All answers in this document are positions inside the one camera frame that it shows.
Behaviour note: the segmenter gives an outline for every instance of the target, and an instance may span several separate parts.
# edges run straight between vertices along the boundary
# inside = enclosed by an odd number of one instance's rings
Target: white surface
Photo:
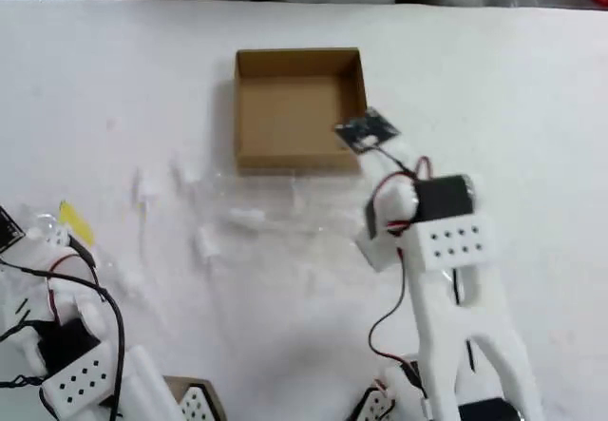
[[[368,102],[438,174],[484,177],[546,417],[604,419],[608,14],[3,1],[0,24],[0,202],[67,198],[117,259],[138,260],[141,245],[147,297],[117,293],[128,341],[166,374],[211,379],[229,419],[341,419],[382,362],[366,333],[396,299],[398,273],[369,269],[350,227],[247,235],[205,272],[185,241],[190,202],[171,186],[176,153],[200,172],[230,164],[238,48],[323,46],[361,49]],[[145,233],[130,198],[138,169],[164,187]],[[294,185],[285,207],[318,205],[329,222],[334,197],[315,181]],[[256,208],[254,193],[236,206]],[[378,333],[378,346],[413,352],[409,305]],[[27,370],[1,350],[3,379]],[[34,391],[0,392],[15,421],[36,419],[37,405]]]

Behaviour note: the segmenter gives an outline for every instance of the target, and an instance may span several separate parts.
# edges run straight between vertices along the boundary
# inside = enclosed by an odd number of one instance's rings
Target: black plastic part
[[[76,253],[78,253],[78,255],[80,256],[80,258],[85,260],[85,263],[88,267],[90,267],[91,269],[95,268],[95,259],[93,258],[93,256],[90,254],[90,252],[88,250],[85,249],[85,247],[78,241],[76,240],[73,236],[69,237],[69,244],[68,246],[72,247],[74,250],[76,250]]]
[[[378,229],[376,227],[376,209],[373,207],[373,198],[365,204],[365,223],[370,239],[375,238],[378,235]]]
[[[375,136],[374,145],[380,145],[401,134],[373,107],[369,107],[360,119],[336,125],[334,131],[356,155],[374,149],[373,146],[364,144],[365,138],[369,136]]]
[[[38,349],[51,377],[99,344],[100,340],[86,330],[83,321],[75,318],[48,329],[38,342]]]
[[[414,182],[418,210],[412,221],[431,221],[473,213],[473,198],[465,176]]]
[[[25,233],[10,217],[6,210],[0,207],[0,253],[19,241]]]
[[[506,400],[496,397],[458,408],[462,421],[520,421],[520,415]]]

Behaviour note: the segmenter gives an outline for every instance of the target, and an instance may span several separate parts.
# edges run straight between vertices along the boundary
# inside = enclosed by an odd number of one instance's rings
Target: circuit board
[[[373,107],[368,107],[361,118],[337,124],[334,131],[356,155],[373,150],[375,146],[401,134]]]

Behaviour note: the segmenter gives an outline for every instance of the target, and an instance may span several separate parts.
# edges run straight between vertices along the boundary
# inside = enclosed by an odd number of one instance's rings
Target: red wire
[[[59,259],[57,259],[55,262],[53,262],[52,266],[50,266],[50,269],[48,269],[49,272],[55,272],[55,269],[57,269],[57,267],[64,262],[66,259],[72,258],[72,257],[79,257],[80,255],[75,254],[75,253],[71,253],[69,255],[65,255],[64,257],[61,257]],[[97,274],[95,274],[95,271],[93,270],[92,267],[89,267],[90,271],[91,271],[91,275],[93,276],[93,280],[95,281],[95,284],[97,286],[99,286],[99,279],[97,278]],[[59,322],[59,313],[57,312],[57,304],[55,303],[55,292],[53,290],[50,289],[50,286],[48,284],[48,278],[47,278],[47,288],[48,288],[48,304],[50,305],[50,310],[53,313],[53,316],[55,318],[56,322]]]

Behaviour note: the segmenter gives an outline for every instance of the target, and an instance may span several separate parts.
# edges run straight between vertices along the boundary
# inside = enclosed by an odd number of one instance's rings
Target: white plastic bracket
[[[473,339],[496,369],[505,399],[524,419],[542,421],[527,352],[511,322],[499,271],[491,264],[488,220],[468,215],[415,223],[397,245],[408,267],[420,335],[418,365],[435,419],[461,419],[454,385],[462,346]],[[451,268],[461,268],[471,288],[461,305],[446,289],[442,271]]]

